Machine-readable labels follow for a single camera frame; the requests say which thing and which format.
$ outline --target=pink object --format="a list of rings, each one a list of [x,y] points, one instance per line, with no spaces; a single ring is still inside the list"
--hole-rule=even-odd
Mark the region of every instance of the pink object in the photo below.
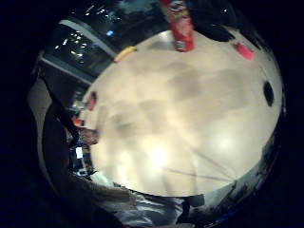
[[[248,60],[252,60],[255,57],[255,53],[241,42],[237,42],[237,51],[239,54],[241,54],[244,58]]]

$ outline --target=person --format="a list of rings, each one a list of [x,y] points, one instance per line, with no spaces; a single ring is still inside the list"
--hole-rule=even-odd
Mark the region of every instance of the person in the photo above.
[[[50,91],[48,83],[42,78],[38,78],[31,88],[28,105],[37,126],[40,169],[54,193],[63,202],[90,220],[96,219],[96,215],[102,215],[100,211],[104,204],[135,208],[135,196],[128,189],[101,186],[77,177],[68,169],[69,148],[77,143],[79,133],[60,101]],[[73,137],[70,144],[67,144],[65,128]],[[120,224],[114,216],[112,219]]]

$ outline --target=white cloth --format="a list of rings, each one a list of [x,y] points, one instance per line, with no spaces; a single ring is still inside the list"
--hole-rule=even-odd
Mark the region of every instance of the white cloth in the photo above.
[[[104,186],[114,186],[114,182],[108,180],[103,173],[97,172],[91,179]],[[108,212],[121,221],[123,225],[154,227],[176,224],[182,213],[183,199],[150,197],[140,193],[134,193],[136,197],[136,209],[131,209],[123,203],[107,203],[101,205]]]

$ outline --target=small object on floor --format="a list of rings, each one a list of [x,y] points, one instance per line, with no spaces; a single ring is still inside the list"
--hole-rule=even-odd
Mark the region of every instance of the small object on floor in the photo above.
[[[95,91],[92,91],[88,97],[88,101],[86,105],[87,109],[89,111],[93,111],[96,103],[97,103],[97,93]]]
[[[255,53],[248,46],[241,42],[237,42],[237,52],[248,60],[252,60],[255,57]]]
[[[137,48],[135,46],[130,46],[125,48],[124,50],[122,50],[114,59],[114,63],[119,63],[125,56],[127,56],[128,54],[137,51]]]
[[[72,121],[75,126],[84,126],[85,125],[85,121],[81,120],[81,119],[73,118]]]

